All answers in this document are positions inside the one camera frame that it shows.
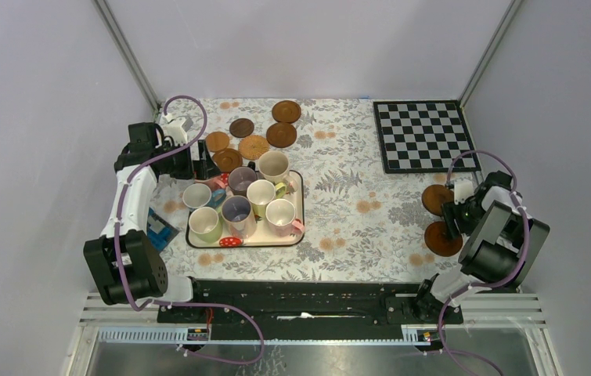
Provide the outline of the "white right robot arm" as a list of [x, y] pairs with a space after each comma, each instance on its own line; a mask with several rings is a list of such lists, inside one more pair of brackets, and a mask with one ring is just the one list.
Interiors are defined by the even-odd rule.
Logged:
[[481, 291], [521, 285], [550, 226], [527, 213], [514, 181], [491, 172], [478, 186], [462, 181], [424, 190], [423, 207], [440, 218], [426, 228], [424, 242], [436, 255], [456, 256], [458, 264], [422, 282], [412, 302], [419, 321], [434, 321], [445, 302], [457, 306]]

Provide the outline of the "dark walnut coaster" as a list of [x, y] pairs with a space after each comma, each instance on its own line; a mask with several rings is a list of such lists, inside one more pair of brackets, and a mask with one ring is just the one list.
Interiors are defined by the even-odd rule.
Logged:
[[238, 118], [230, 124], [229, 132], [233, 137], [245, 138], [254, 132], [254, 123], [248, 118]]

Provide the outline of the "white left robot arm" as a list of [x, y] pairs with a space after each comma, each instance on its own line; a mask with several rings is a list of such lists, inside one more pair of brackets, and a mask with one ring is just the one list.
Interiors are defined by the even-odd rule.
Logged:
[[220, 175], [207, 145], [197, 141], [198, 159], [187, 145], [156, 123], [128, 127], [129, 141], [114, 163], [117, 189], [101, 235], [84, 244], [83, 255], [102, 300], [109, 306], [159, 298], [168, 272], [148, 237], [150, 200], [161, 175], [191, 180]]

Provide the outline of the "woven rattan coaster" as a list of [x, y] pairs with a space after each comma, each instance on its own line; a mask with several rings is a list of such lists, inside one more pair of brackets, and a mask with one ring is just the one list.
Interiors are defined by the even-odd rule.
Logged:
[[256, 161], [262, 154], [268, 152], [270, 144], [263, 136], [249, 135], [240, 140], [238, 151], [249, 161]]

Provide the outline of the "black white chessboard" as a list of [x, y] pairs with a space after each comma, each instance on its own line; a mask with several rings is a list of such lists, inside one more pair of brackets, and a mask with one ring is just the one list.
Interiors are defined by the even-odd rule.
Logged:
[[373, 113], [387, 174], [446, 172], [474, 149], [457, 101], [375, 101]]

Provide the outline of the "brown ridged wooden coaster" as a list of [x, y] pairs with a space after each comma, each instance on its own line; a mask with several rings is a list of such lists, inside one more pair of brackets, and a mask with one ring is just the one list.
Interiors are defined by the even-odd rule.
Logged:
[[286, 148], [295, 143], [297, 129], [290, 123], [277, 122], [268, 128], [266, 139], [274, 147]]

